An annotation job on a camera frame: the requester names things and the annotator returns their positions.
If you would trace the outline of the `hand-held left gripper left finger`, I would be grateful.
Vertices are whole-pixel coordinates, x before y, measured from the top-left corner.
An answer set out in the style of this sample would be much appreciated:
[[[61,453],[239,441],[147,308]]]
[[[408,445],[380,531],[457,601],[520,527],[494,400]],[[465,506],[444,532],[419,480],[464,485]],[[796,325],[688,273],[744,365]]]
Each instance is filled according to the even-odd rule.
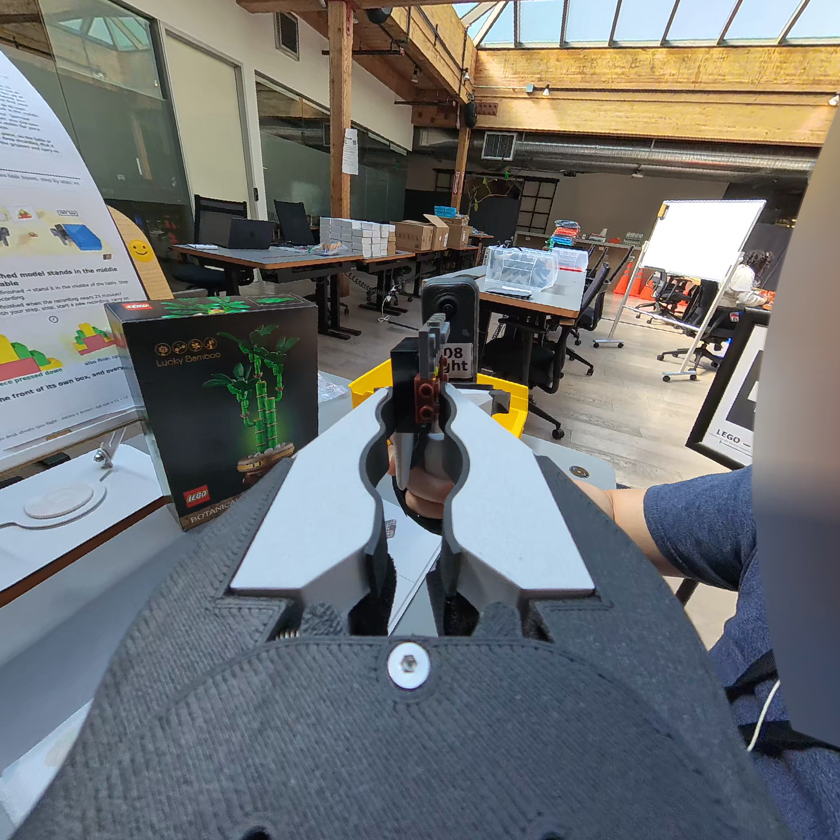
[[[230,590],[291,599],[300,607],[326,602],[344,618],[366,602],[369,617],[350,624],[363,635],[386,635],[394,568],[376,490],[395,426],[392,388],[381,388],[293,460],[270,503]]]

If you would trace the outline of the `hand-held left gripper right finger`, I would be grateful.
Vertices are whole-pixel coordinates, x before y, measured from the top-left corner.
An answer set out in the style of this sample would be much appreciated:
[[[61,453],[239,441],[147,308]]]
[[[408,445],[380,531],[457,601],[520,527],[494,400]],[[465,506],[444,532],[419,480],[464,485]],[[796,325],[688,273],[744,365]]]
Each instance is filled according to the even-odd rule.
[[[444,504],[443,544],[428,585],[438,631],[469,635],[501,602],[526,617],[537,601],[584,598],[595,583],[537,458],[467,392],[444,385],[440,434],[428,439],[428,471],[454,487]]]

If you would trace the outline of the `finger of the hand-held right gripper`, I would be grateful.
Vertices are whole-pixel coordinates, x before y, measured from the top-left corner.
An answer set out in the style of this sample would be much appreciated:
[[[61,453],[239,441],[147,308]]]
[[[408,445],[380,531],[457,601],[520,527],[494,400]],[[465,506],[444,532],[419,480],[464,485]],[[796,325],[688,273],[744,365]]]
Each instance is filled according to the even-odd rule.
[[[510,412],[511,394],[507,391],[495,387],[459,387],[458,393],[487,415]]]

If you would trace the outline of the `grey brick plate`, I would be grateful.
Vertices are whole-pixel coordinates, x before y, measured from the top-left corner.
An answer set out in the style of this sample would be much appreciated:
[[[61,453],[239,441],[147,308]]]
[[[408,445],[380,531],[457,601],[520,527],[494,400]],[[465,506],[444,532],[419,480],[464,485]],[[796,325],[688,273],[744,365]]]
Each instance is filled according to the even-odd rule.
[[[449,332],[450,324],[442,312],[430,316],[418,331],[418,379],[422,384],[439,381],[445,376],[444,345]]]

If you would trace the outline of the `dark grey Lego assembly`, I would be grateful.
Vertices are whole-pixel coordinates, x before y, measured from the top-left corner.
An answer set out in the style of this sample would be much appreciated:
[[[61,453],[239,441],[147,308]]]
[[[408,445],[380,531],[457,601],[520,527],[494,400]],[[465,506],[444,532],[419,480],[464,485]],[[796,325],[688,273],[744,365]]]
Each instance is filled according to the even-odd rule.
[[[430,362],[429,376],[421,373],[418,338],[405,338],[391,352],[392,408],[395,432],[420,434],[438,419],[442,376],[441,353]]]

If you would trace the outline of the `person's right forearm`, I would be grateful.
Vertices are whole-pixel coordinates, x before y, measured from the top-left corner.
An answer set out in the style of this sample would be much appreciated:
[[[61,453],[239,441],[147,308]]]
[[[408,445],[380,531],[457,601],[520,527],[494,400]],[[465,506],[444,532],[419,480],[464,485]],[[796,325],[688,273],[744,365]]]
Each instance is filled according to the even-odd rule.
[[[604,511],[607,517],[614,520],[615,524],[635,542],[658,570],[665,571],[665,557],[659,551],[644,515],[646,490],[602,490],[581,479],[574,479],[573,482]]]

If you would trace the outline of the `grey office desk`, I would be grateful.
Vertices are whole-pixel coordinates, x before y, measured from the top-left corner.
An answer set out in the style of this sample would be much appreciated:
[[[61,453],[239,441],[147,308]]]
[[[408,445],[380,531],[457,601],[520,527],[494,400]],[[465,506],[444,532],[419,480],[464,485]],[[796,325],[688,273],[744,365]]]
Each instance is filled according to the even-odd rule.
[[[362,259],[361,255],[345,247],[326,255],[311,253],[301,248],[282,247],[233,249],[221,246],[175,245],[173,249],[181,255],[221,266],[226,278],[227,294],[234,297],[238,295],[236,274],[246,269],[274,274],[276,284],[312,280],[316,283],[316,290],[314,294],[307,296],[307,299],[317,304],[318,331],[341,340],[350,340],[361,335],[360,330],[344,328],[340,322],[339,275],[349,273]]]
[[[585,276],[576,280],[562,280],[544,290],[526,287],[503,287],[487,283],[487,268],[478,266],[466,269],[463,275],[476,280],[479,287],[479,337],[477,344],[478,370],[489,372],[482,366],[481,355],[488,340],[501,335],[500,318],[504,314],[548,314],[570,324],[581,310],[585,290]]]

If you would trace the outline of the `person's right hand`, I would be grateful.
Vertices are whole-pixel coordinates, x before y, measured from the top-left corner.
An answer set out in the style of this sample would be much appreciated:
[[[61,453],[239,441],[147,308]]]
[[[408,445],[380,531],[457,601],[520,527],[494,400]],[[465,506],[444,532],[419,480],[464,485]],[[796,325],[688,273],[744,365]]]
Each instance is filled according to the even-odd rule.
[[[433,440],[427,442],[423,455],[411,469],[404,491],[396,484],[395,447],[391,441],[388,444],[388,475],[392,477],[394,492],[402,500],[402,506],[411,511],[415,518],[440,523],[445,513],[446,499],[454,487],[443,468],[442,443]]]

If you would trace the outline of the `black office chair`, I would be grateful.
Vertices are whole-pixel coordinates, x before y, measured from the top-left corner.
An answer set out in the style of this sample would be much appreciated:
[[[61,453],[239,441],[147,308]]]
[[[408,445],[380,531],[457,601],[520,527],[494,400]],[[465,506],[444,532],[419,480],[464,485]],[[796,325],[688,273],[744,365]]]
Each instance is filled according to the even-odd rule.
[[[247,219],[245,202],[226,201],[194,195],[194,245],[228,246],[230,225],[234,217]],[[171,273],[176,280],[191,287],[205,289],[210,296],[225,293],[237,296],[239,287],[254,281],[252,269],[214,264],[206,259],[181,257]]]
[[[529,392],[537,387],[548,394],[558,391],[567,359],[583,363],[587,375],[592,375],[593,364],[569,350],[568,339],[579,328],[593,328],[594,321],[586,313],[602,294],[608,274],[607,264],[597,270],[584,289],[581,310],[570,324],[561,324],[559,318],[548,314],[525,314],[524,310],[502,315],[503,331],[489,339],[482,351],[483,368],[496,377],[527,386]]]
[[[281,245],[309,247],[317,244],[303,203],[276,199],[274,206]]]

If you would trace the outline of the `cardboard box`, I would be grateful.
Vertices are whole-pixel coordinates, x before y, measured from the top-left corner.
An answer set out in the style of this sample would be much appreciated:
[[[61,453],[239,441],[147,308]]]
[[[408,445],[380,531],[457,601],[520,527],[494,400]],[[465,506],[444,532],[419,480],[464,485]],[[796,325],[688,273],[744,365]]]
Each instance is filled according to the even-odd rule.
[[[467,247],[472,231],[467,216],[440,217],[427,213],[423,218],[432,226],[431,250],[464,249]]]
[[[421,253],[447,248],[448,226],[434,215],[427,215],[420,222],[406,220],[395,223],[394,228],[397,251]]]

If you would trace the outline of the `clear plastic organizer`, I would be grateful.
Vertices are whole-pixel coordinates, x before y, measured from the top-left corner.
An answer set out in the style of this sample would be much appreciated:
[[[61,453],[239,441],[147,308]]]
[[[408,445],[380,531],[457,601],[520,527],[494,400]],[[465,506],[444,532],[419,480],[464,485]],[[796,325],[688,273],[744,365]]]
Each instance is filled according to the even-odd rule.
[[[491,285],[544,290],[557,281],[560,256],[557,251],[491,246],[485,264],[486,282]]]

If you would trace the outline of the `instruction booklet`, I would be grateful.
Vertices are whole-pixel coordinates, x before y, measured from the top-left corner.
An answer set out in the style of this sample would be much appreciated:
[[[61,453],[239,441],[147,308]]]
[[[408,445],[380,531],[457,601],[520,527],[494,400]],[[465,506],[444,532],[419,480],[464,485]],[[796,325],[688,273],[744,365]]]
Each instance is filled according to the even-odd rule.
[[[387,549],[396,573],[396,588],[388,620],[388,634],[394,635],[414,596],[426,582],[441,549],[440,536],[409,518],[397,505],[383,501]]]

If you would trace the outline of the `yellow plastic bin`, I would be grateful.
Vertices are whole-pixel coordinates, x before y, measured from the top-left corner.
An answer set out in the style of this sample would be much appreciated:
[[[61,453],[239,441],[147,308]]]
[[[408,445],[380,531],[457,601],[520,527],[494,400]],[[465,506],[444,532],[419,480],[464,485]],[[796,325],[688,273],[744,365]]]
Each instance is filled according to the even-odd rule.
[[[476,382],[481,385],[491,385],[493,388],[508,392],[511,395],[509,412],[497,414],[495,418],[501,426],[504,426],[515,437],[520,438],[529,413],[529,389],[527,386],[483,373],[477,374]],[[391,360],[386,360],[350,383],[353,407],[362,404],[364,400],[373,395],[375,390],[391,385],[392,363]]]

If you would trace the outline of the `stack of white boxes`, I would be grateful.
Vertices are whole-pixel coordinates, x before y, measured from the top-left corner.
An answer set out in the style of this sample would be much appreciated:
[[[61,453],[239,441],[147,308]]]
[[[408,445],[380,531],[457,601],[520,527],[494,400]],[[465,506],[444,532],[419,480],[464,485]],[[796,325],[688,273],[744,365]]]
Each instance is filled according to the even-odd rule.
[[[325,245],[341,245],[363,257],[396,254],[396,228],[366,220],[320,217],[320,239]]]

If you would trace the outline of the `clear plastic bag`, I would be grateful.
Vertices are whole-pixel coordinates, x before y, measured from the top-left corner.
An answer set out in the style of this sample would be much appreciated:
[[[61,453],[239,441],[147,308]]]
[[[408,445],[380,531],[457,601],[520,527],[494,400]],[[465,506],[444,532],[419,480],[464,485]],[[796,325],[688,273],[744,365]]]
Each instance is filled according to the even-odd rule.
[[[352,410],[350,381],[325,371],[318,372],[318,434]]]

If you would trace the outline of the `black bamboo set box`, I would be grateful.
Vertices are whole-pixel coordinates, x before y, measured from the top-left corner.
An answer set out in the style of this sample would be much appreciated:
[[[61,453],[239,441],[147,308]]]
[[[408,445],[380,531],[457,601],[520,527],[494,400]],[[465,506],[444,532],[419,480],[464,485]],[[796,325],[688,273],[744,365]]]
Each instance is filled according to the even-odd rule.
[[[319,431],[318,310],[289,293],[105,307],[155,472],[184,530]]]

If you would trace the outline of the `person's blue shirt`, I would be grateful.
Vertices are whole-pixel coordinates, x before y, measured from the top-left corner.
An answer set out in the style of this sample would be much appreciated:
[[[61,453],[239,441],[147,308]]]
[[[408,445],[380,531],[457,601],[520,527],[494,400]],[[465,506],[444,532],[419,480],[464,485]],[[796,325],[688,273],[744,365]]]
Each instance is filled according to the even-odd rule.
[[[710,657],[749,755],[791,829],[839,838],[839,752],[791,727],[764,608],[753,519],[752,469],[649,488],[644,515],[667,561],[685,576],[738,592]]]

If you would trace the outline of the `black laptop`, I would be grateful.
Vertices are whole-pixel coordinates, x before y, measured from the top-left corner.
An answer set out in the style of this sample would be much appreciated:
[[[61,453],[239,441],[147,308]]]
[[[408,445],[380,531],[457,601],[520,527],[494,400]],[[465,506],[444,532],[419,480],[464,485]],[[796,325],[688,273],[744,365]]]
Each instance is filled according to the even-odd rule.
[[[231,216],[228,231],[219,245],[227,249],[267,250],[277,231],[277,224],[268,220]]]

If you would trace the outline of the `white stand base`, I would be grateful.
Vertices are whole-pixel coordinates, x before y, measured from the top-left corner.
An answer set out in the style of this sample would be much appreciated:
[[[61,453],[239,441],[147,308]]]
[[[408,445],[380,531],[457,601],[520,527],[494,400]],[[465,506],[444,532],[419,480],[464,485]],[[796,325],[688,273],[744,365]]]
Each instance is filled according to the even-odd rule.
[[[122,444],[105,469],[74,458],[1,492],[2,605],[165,504],[153,460]]]

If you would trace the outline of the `framed marker poster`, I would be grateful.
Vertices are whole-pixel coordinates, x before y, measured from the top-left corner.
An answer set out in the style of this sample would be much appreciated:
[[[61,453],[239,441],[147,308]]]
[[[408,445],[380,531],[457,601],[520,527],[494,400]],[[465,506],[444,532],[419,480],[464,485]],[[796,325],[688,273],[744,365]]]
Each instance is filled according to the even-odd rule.
[[[770,313],[740,317],[686,446],[729,469],[753,462],[753,428]]]

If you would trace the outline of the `whiteboard on wheels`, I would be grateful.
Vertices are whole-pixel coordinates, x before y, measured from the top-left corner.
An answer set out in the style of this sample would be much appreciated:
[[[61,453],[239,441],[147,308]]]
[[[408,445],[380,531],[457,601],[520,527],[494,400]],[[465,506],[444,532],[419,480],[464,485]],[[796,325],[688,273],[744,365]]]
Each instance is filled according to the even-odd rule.
[[[684,376],[695,381],[698,370],[691,358],[696,355],[700,339],[729,287],[732,274],[742,259],[743,247],[764,206],[763,199],[663,202],[653,233],[644,242],[627,282],[612,328],[605,339],[597,342],[602,346],[619,344],[614,340],[614,333],[642,269],[653,268],[716,283],[716,296],[707,307],[702,322],[684,325],[684,329],[695,332],[695,337],[680,368],[663,375],[664,382]]]

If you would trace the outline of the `printed instruction sheet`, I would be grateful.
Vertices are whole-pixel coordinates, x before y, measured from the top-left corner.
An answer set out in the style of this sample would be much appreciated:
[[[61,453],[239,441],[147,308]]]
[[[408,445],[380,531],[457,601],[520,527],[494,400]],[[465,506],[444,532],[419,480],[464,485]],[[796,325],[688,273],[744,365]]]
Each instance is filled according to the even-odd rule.
[[[134,409],[104,305],[144,301],[76,145],[20,69],[1,71],[2,469]]]

